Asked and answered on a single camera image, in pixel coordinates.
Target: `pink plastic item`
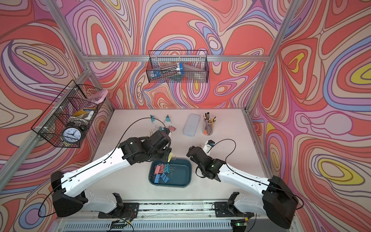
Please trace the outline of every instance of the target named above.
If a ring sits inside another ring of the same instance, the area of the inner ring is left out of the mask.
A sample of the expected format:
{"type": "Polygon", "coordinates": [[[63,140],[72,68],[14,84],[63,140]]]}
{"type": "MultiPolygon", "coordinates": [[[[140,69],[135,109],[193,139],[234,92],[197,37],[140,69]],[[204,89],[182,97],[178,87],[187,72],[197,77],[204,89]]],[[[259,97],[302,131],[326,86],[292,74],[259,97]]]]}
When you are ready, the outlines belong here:
{"type": "Polygon", "coordinates": [[[103,89],[103,90],[97,92],[96,94],[93,94],[93,95],[89,96],[87,98],[87,100],[90,101],[90,102],[92,102],[92,103],[99,104],[102,101],[104,101],[104,99],[106,98],[107,94],[108,94],[108,90],[103,89]]]}

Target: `black cable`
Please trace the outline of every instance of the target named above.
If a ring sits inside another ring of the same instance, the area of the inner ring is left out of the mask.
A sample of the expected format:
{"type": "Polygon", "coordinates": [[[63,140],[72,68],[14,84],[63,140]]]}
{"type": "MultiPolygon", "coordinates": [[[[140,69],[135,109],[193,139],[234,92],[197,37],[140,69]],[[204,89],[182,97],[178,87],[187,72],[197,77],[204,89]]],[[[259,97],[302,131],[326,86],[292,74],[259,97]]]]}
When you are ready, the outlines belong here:
{"type": "Polygon", "coordinates": [[[198,169],[198,166],[197,166],[196,171],[195,171],[196,176],[201,177],[201,178],[205,178],[205,176],[199,176],[199,175],[197,174],[197,169],[198,169]]]}
{"type": "Polygon", "coordinates": [[[255,221],[254,221],[254,224],[253,224],[253,226],[247,231],[247,232],[249,232],[250,230],[252,230],[253,229],[253,227],[254,227],[254,225],[255,225],[255,222],[256,222],[256,216],[257,216],[257,213],[255,214],[255,221]]]}
{"type": "Polygon", "coordinates": [[[45,215],[45,216],[41,216],[40,215],[40,212],[41,212],[41,207],[44,205],[44,203],[45,203],[45,201],[46,201],[46,199],[48,199],[48,197],[50,196],[50,194],[51,193],[53,193],[54,192],[54,190],[56,189],[56,188],[58,188],[59,186],[61,186],[64,182],[66,182],[67,180],[65,180],[65,181],[63,181],[62,183],[60,183],[57,187],[55,187],[47,196],[46,196],[46,198],[44,198],[44,200],[43,200],[43,203],[41,203],[41,205],[40,205],[40,208],[39,208],[39,211],[37,212],[37,215],[39,216],[39,218],[46,218],[46,217],[49,217],[50,215],[53,215],[53,214],[55,214],[56,212],[54,212],[54,213],[51,213],[51,214],[48,214],[48,215],[45,215]]]}
{"type": "Polygon", "coordinates": [[[233,171],[233,172],[236,173],[237,175],[242,176],[243,178],[246,178],[246,179],[248,179],[248,180],[253,180],[253,181],[255,181],[255,182],[258,182],[259,184],[263,184],[263,185],[266,185],[266,186],[271,187],[271,188],[273,188],[273,189],[278,189],[278,190],[281,190],[281,191],[283,191],[283,192],[287,192],[287,193],[290,193],[290,194],[296,196],[297,198],[299,198],[299,199],[303,202],[303,204],[302,204],[299,208],[297,208],[297,209],[295,209],[295,210],[298,210],[298,209],[301,209],[301,208],[304,207],[304,201],[303,201],[303,199],[301,199],[301,197],[299,197],[299,196],[293,194],[292,192],[288,192],[288,191],[285,191],[285,190],[283,190],[283,189],[279,189],[279,188],[276,188],[276,187],[273,187],[273,186],[269,186],[269,184],[265,184],[265,183],[262,183],[262,182],[260,182],[260,181],[257,181],[257,180],[254,180],[254,179],[248,178],[248,177],[243,176],[243,175],[240,175],[239,173],[237,173],[236,171],[234,171],[233,169],[231,169],[231,168],[228,166],[228,164],[227,164],[227,158],[228,158],[228,156],[230,156],[230,155],[234,152],[234,150],[236,149],[236,146],[237,146],[237,145],[236,145],[236,142],[235,142],[233,139],[230,139],[230,138],[226,138],[226,139],[220,140],[220,141],[217,142],[215,145],[217,145],[218,143],[220,143],[221,141],[224,141],[224,140],[231,140],[231,141],[234,142],[234,149],[233,149],[233,151],[232,151],[231,153],[229,153],[229,155],[227,155],[226,159],[224,160],[225,163],[226,163],[226,165],[227,165],[227,167],[228,167],[231,171],[233,171]]]}
{"type": "MultiPolygon", "coordinates": [[[[155,119],[155,120],[161,122],[161,123],[164,125],[164,128],[166,128],[165,124],[164,124],[161,120],[159,120],[159,119],[157,119],[157,118],[150,118],[150,117],[147,117],[147,118],[149,118],[149,119],[155,119]]],[[[111,152],[111,154],[110,154],[106,159],[104,159],[104,161],[106,161],[106,160],[107,160],[107,159],[108,159],[108,158],[113,154],[113,152],[116,150],[117,146],[120,144],[121,139],[124,137],[124,135],[125,135],[125,133],[128,131],[128,129],[129,129],[129,128],[134,124],[134,123],[136,123],[137,121],[140,121],[140,120],[142,120],[142,119],[146,119],[146,118],[141,118],[141,119],[136,120],[135,122],[133,122],[133,123],[132,123],[132,124],[131,124],[131,125],[130,125],[126,130],[125,130],[125,132],[122,134],[120,140],[118,141],[118,144],[115,146],[115,149],[111,152]]],[[[97,166],[97,165],[100,164],[100,163],[102,163],[102,161],[99,162],[99,163],[96,163],[95,165],[93,165],[93,166],[91,166],[91,167],[89,167],[89,168],[87,168],[87,169],[84,169],[84,170],[80,171],[79,173],[76,173],[74,176],[69,177],[67,180],[70,180],[70,179],[76,177],[78,174],[81,174],[81,173],[83,173],[83,172],[85,172],[85,171],[87,171],[87,170],[89,170],[89,169],[91,169],[91,168],[97,166]]],[[[67,180],[63,181],[63,182],[62,182],[61,184],[59,184],[57,187],[61,186],[61,185],[62,185],[63,183],[65,183],[67,180]]],[[[53,214],[56,213],[56,212],[54,212],[54,213],[48,214],[48,215],[46,215],[46,216],[41,216],[41,215],[40,215],[41,207],[44,205],[46,199],[50,196],[51,193],[54,192],[54,190],[55,190],[57,187],[55,187],[55,188],[54,188],[54,189],[53,189],[53,190],[52,190],[52,191],[47,195],[47,197],[44,199],[43,203],[40,205],[39,211],[38,211],[38,213],[37,213],[39,217],[41,217],[41,218],[45,218],[45,217],[48,217],[48,216],[53,215],[53,214]]]]}
{"type": "Polygon", "coordinates": [[[110,214],[106,214],[106,215],[111,216],[111,217],[114,217],[114,218],[118,218],[118,219],[121,219],[121,220],[125,221],[125,222],[126,222],[129,226],[131,226],[131,228],[133,229],[131,232],[134,231],[134,227],[131,225],[130,222],[128,222],[128,221],[126,221],[126,220],[124,220],[124,219],[122,219],[122,218],[119,218],[119,217],[116,217],[116,216],[110,215],[110,214]]]}
{"type": "MultiPolygon", "coordinates": [[[[146,119],[146,118],[141,118],[141,119],[138,119],[138,120],[136,120],[135,122],[133,122],[126,130],[125,130],[125,132],[122,134],[122,136],[121,136],[121,138],[120,138],[120,140],[118,141],[118,143],[117,143],[117,145],[115,146],[115,149],[111,152],[111,154],[109,154],[109,156],[106,158],[106,159],[104,159],[104,161],[106,161],[112,154],[113,154],[113,152],[116,150],[116,148],[118,147],[118,145],[120,144],[120,141],[121,141],[121,139],[124,137],[124,134],[128,131],[128,129],[134,124],[134,123],[136,123],[137,121],[140,121],[140,120],[142,120],[142,119],[146,119]]],[[[161,120],[159,120],[159,119],[157,119],[157,118],[149,118],[149,119],[155,119],[155,120],[157,120],[157,121],[159,121],[159,122],[161,122],[163,125],[164,125],[164,128],[166,128],[165,127],[165,124],[161,121],[161,120]]]]}
{"type": "Polygon", "coordinates": [[[226,212],[224,209],[222,209],[221,207],[220,208],[218,208],[218,209],[220,209],[223,213],[226,213],[226,214],[230,214],[228,211],[226,212]]]}
{"type": "MultiPolygon", "coordinates": [[[[157,118],[150,118],[150,117],[148,117],[148,118],[149,118],[149,119],[155,119],[155,120],[161,122],[161,123],[164,125],[164,128],[166,128],[166,127],[165,127],[165,124],[164,124],[161,120],[159,120],[159,119],[157,119],[157,118]]],[[[124,137],[124,135],[125,135],[125,133],[128,131],[128,129],[129,129],[129,128],[134,124],[134,123],[136,123],[137,121],[140,121],[140,120],[142,120],[142,119],[146,119],[146,118],[141,118],[141,119],[136,120],[135,122],[133,122],[133,123],[132,123],[132,124],[131,124],[131,125],[130,125],[126,130],[125,130],[125,132],[122,134],[121,138],[119,139],[117,145],[115,146],[114,150],[113,150],[113,151],[111,152],[111,154],[109,154],[109,156],[108,156],[107,158],[105,158],[103,161],[106,161],[106,160],[107,160],[107,159],[108,159],[108,158],[113,154],[113,152],[116,150],[116,148],[117,148],[118,145],[120,144],[121,139],[124,137]]],[[[91,168],[97,166],[98,164],[101,164],[101,163],[102,163],[102,161],[99,162],[99,163],[96,163],[95,165],[93,165],[93,166],[91,166],[91,167],[89,167],[89,168],[87,168],[87,169],[85,169],[85,170],[80,171],[79,173],[76,173],[74,176],[69,177],[69,179],[72,179],[72,178],[76,177],[78,174],[81,174],[81,173],[83,173],[83,172],[85,172],[85,171],[87,171],[87,170],[89,170],[89,169],[91,169],[91,168]]]]}

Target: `wire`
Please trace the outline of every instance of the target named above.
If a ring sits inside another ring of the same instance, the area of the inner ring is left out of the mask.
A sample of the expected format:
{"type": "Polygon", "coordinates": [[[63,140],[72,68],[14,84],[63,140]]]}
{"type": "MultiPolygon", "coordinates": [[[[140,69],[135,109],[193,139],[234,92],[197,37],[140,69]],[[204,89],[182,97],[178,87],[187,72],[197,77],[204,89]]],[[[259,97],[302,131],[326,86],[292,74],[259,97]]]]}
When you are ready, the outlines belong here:
{"type": "MultiPolygon", "coordinates": [[[[132,123],[132,124],[131,124],[131,125],[130,125],[126,130],[125,130],[125,132],[122,134],[121,138],[119,139],[117,145],[115,146],[114,150],[113,150],[113,151],[111,152],[111,154],[109,154],[109,156],[108,156],[107,158],[105,158],[103,161],[106,161],[106,160],[107,160],[107,159],[108,159],[108,158],[109,158],[109,157],[114,153],[114,151],[117,149],[118,145],[120,144],[121,139],[124,137],[124,135],[125,135],[125,133],[128,131],[128,129],[129,129],[129,128],[134,124],[134,123],[136,123],[137,121],[140,121],[140,120],[142,120],[142,119],[146,119],[146,118],[141,118],[141,119],[136,120],[135,122],[133,122],[133,123],[132,123]]],[[[165,124],[164,124],[161,120],[159,120],[159,119],[157,119],[157,118],[149,118],[149,119],[155,119],[155,120],[161,122],[161,123],[164,125],[164,128],[166,128],[166,127],[165,127],[165,124]]],[[[74,176],[69,177],[69,179],[72,179],[72,178],[76,177],[77,175],[79,175],[79,174],[81,174],[81,173],[83,173],[83,172],[85,172],[85,171],[87,171],[87,170],[89,170],[89,169],[91,169],[91,168],[97,166],[98,164],[101,164],[101,163],[102,163],[102,161],[99,162],[99,163],[96,163],[95,165],[93,165],[93,166],[91,166],[91,167],[89,167],[89,168],[87,168],[87,169],[84,169],[84,170],[80,171],[79,173],[76,173],[74,176]]]]}
{"type": "Polygon", "coordinates": [[[254,225],[255,225],[255,222],[256,222],[256,216],[257,216],[257,213],[255,214],[255,221],[254,221],[254,224],[253,224],[253,226],[248,230],[248,231],[246,231],[246,229],[247,229],[247,227],[246,227],[246,229],[245,229],[245,232],[250,232],[250,230],[252,230],[253,229],[253,227],[254,227],[254,225]]]}
{"type": "Polygon", "coordinates": [[[129,222],[131,222],[131,221],[134,219],[133,210],[130,209],[130,211],[131,211],[131,215],[130,215],[130,218],[129,218],[129,222]]]}
{"type": "Polygon", "coordinates": [[[121,219],[121,220],[123,220],[123,221],[125,221],[129,226],[131,226],[131,228],[133,229],[131,232],[133,232],[134,231],[134,227],[130,224],[130,222],[128,222],[127,220],[124,220],[124,219],[122,219],[122,218],[119,218],[119,217],[116,217],[116,216],[113,216],[113,215],[110,215],[110,214],[107,214],[107,213],[104,213],[104,214],[106,214],[106,215],[108,215],[108,216],[111,216],[111,217],[114,217],[114,218],[118,218],[118,219],[121,219]]]}
{"type": "MultiPolygon", "coordinates": [[[[124,134],[128,131],[128,129],[134,124],[134,123],[136,123],[137,121],[140,121],[140,120],[142,120],[142,119],[146,119],[146,118],[141,118],[141,119],[138,119],[138,120],[136,120],[135,122],[133,122],[126,130],[125,130],[125,132],[122,134],[122,136],[121,136],[121,138],[120,138],[120,140],[118,141],[118,143],[117,143],[117,145],[115,146],[115,149],[111,152],[111,154],[109,154],[109,156],[107,157],[107,158],[105,158],[104,159],[104,161],[106,161],[112,154],[113,154],[113,152],[116,150],[116,148],[118,147],[118,145],[120,144],[120,141],[121,141],[121,139],[124,137],[124,134]]],[[[165,127],[165,124],[161,121],[161,120],[159,120],[159,119],[157,119],[157,118],[149,118],[149,119],[155,119],[155,120],[157,120],[157,121],[159,121],[159,122],[161,122],[163,125],[164,125],[164,128],[166,128],[165,127]]]]}
{"type": "Polygon", "coordinates": [[[224,209],[222,209],[221,207],[220,208],[216,208],[216,209],[220,209],[223,213],[226,213],[226,214],[230,214],[228,211],[226,212],[224,209]]]}
{"type": "Polygon", "coordinates": [[[199,175],[197,174],[197,169],[198,169],[198,166],[197,166],[196,171],[195,171],[196,176],[201,177],[201,178],[205,178],[205,176],[199,176],[199,175]]]}
{"type": "Polygon", "coordinates": [[[55,214],[56,212],[54,212],[54,213],[51,213],[51,214],[48,214],[48,215],[45,215],[45,216],[41,216],[40,215],[40,212],[41,212],[41,207],[44,205],[44,203],[45,203],[45,201],[46,201],[46,199],[48,199],[48,197],[50,196],[50,194],[51,193],[53,193],[54,192],[54,190],[56,190],[59,186],[61,186],[64,182],[66,182],[67,180],[65,180],[65,181],[63,181],[62,183],[60,183],[57,187],[55,187],[47,196],[46,196],[46,198],[44,198],[44,200],[43,200],[43,203],[41,203],[41,205],[40,205],[40,208],[39,208],[39,211],[37,212],[37,215],[39,216],[39,218],[46,218],[46,217],[49,217],[50,215],[53,215],[53,214],[55,214]]]}
{"type": "Polygon", "coordinates": [[[233,149],[233,151],[232,151],[231,153],[229,153],[229,155],[227,155],[226,159],[224,160],[225,163],[226,163],[226,165],[227,165],[227,167],[228,167],[231,171],[233,171],[233,172],[236,173],[237,175],[242,176],[243,178],[246,178],[246,179],[248,179],[248,180],[252,180],[252,181],[258,182],[259,184],[263,184],[263,185],[266,185],[266,186],[271,187],[271,188],[273,188],[273,189],[278,189],[278,190],[281,190],[281,191],[283,191],[283,192],[287,192],[287,193],[290,193],[290,194],[296,196],[297,198],[299,198],[299,199],[302,201],[303,204],[302,204],[299,208],[296,208],[295,210],[298,210],[298,209],[301,209],[301,208],[304,207],[304,201],[303,201],[303,199],[302,199],[301,197],[299,197],[299,196],[293,194],[292,192],[285,191],[285,190],[283,190],[283,189],[279,189],[279,188],[276,188],[276,187],[270,186],[269,184],[265,184],[265,183],[262,183],[262,182],[260,182],[260,181],[257,181],[257,180],[254,180],[254,179],[248,178],[248,177],[246,177],[246,176],[243,176],[243,175],[239,174],[239,173],[236,172],[235,170],[231,169],[231,168],[228,166],[227,158],[228,158],[228,157],[229,157],[229,156],[234,152],[234,150],[236,149],[236,146],[237,146],[237,145],[236,145],[236,142],[235,142],[233,139],[230,139],[230,138],[226,138],[226,139],[220,140],[220,141],[217,142],[215,145],[217,145],[218,143],[220,143],[221,141],[224,141],[224,140],[231,140],[231,141],[234,142],[234,149],[233,149]]]}

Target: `dark teal tray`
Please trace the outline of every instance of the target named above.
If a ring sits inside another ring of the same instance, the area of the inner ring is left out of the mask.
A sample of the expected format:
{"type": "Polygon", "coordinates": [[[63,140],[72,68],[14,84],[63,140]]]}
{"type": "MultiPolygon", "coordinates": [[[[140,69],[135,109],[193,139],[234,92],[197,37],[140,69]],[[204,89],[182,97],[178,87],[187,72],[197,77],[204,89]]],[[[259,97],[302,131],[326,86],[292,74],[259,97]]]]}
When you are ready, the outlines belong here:
{"type": "Polygon", "coordinates": [[[148,175],[148,180],[153,185],[158,186],[167,186],[167,187],[180,187],[185,188],[191,182],[192,176],[192,165],[191,162],[187,159],[171,159],[169,164],[171,167],[175,168],[175,171],[172,171],[172,175],[169,175],[170,180],[165,183],[161,178],[158,184],[155,184],[155,167],[159,164],[166,164],[159,160],[155,160],[151,164],[150,173],[148,175]]]}

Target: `psychedelic patterned wall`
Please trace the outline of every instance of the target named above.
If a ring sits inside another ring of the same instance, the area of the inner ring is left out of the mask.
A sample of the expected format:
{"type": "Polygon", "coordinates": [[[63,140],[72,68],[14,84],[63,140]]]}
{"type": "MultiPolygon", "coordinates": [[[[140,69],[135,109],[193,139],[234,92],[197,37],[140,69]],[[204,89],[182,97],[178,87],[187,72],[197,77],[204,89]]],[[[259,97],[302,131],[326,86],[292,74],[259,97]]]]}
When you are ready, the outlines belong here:
{"type": "MultiPolygon", "coordinates": [[[[82,68],[43,1],[1,1],[0,22],[2,167],[43,110],[82,68]]],[[[110,116],[103,105],[80,149],[38,143],[0,192],[0,232],[48,229],[56,216],[39,218],[37,209],[51,191],[50,174],[89,163],[110,116]]],[[[53,210],[48,200],[41,214],[53,210]]]]}
{"type": "Polygon", "coordinates": [[[0,3],[0,167],[43,110],[82,71],[40,1],[8,4],[0,3]]]}
{"type": "MultiPolygon", "coordinates": [[[[266,55],[288,1],[64,1],[62,13],[88,55],[147,55],[206,49],[209,55],[266,55]]],[[[149,84],[142,62],[95,62],[116,108],[244,107],[262,63],[212,62],[207,84],[149,84]]]]}
{"type": "Polygon", "coordinates": [[[304,231],[371,228],[371,2],[305,0],[250,108],[304,231]]]}
{"type": "Polygon", "coordinates": [[[208,83],[148,83],[145,62],[91,63],[115,108],[244,107],[262,62],[221,62],[208,83]]]}

